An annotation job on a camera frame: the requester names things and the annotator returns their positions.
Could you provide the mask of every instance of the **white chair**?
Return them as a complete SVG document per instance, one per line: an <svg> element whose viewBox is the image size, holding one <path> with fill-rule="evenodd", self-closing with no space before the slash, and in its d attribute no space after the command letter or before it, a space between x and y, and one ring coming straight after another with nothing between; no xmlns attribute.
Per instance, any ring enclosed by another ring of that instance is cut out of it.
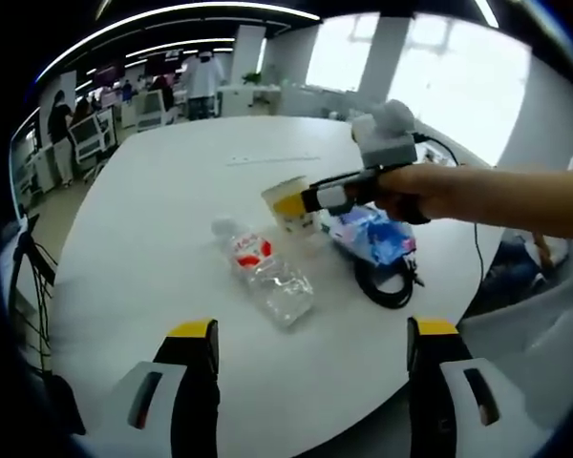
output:
<svg viewBox="0 0 573 458"><path fill-rule="evenodd" d="M70 128L70 133L74 141L74 157L80 166L89 159L95 159L94 165L85 174L83 179L87 181L89 177L96 179L107 160L98 161L96 156L106 150L104 133L100 128L99 121L95 114L92 114Z"/></svg>
<svg viewBox="0 0 573 458"><path fill-rule="evenodd" d="M174 122L173 114L165 110L161 90L135 95L134 105L136 107L138 132L148 131Z"/></svg>

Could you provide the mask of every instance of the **window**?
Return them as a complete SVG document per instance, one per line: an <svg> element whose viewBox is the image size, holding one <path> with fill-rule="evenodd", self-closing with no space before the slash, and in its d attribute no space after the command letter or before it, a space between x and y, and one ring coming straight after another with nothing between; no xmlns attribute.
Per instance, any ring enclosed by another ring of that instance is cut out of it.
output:
<svg viewBox="0 0 573 458"><path fill-rule="evenodd" d="M410 26L389 98L496 165L524 99L530 49L493 29L427 14Z"/></svg>
<svg viewBox="0 0 573 458"><path fill-rule="evenodd" d="M358 91L380 14L327 19L316 36L306 83L337 91Z"/></svg>

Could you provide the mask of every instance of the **ceiling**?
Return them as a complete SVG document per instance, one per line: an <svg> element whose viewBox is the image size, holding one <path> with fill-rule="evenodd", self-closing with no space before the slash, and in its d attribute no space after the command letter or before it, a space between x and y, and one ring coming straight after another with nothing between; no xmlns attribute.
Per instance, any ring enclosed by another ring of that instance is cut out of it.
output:
<svg viewBox="0 0 573 458"><path fill-rule="evenodd" d="M25 43L26 50L18 54L16 83L13 85L19 90L19 100L25 98L21 107L16 107L21 110L20 119L37 106L37 97L47 81L67 70L78 70L79 82L82 82L88 70L122 59L128 52L190 39L234 37L240 23L267 21L267 37L314 24L314 21L292 14L256 9L202 8L166 12L102 34L55 65L38 84L33 84L50 62L90 33L138 13L192 3L183 0L112 0L96 20L100 1L69 0L48 4L25 2L21 6L17 5L17 15L11 23L13 29L18 31L19 39ZM489 0L500 29L530 44L538 57L573 82L572 65L564 57L561 48L541 31L539 25L521 7L521 1ZM265 0L264 3L302 10L321 18L378 10L390 16L411 16L415 11L425 11L485 24L474 0L358 0L348 5L345 5L346 2L336 5L338 2L326 0ZM547 3L573 37L573 0L547 0ZM196 45L191 48L203 50L214 46L217 45Z"/></svg>

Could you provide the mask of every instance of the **human hand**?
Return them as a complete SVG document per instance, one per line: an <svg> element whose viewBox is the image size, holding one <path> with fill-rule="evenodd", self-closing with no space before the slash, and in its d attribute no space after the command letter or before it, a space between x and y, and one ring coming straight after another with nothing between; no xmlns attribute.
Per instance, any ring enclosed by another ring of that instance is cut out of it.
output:
<svg viewBox="0 0 573 458"><path fill-rule="evenodd" d="M378 179L383 195L375 205L391 219L404 220L400 206L407 197L416 196L422 215L428 219L447 217L449 197L459 180L458 170L464 169L414 164L386 172Z"/></svg>

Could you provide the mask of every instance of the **black strap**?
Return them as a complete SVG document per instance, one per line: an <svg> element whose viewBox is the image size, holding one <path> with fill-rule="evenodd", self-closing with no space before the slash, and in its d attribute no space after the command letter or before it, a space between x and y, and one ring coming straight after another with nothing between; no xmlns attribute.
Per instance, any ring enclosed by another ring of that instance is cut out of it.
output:
<svg viewBox="0 0 573 458"><path fill-rule="evenodd" d="M395 293L380 291L375 284L375 278L381 274L383 277L400 275L403 277L403 288ZM415 271L401 258L389 267L376 268L365 260L354 261L354 278L365 295L378 305L397 309L405 307L414 291Z"/></svg>

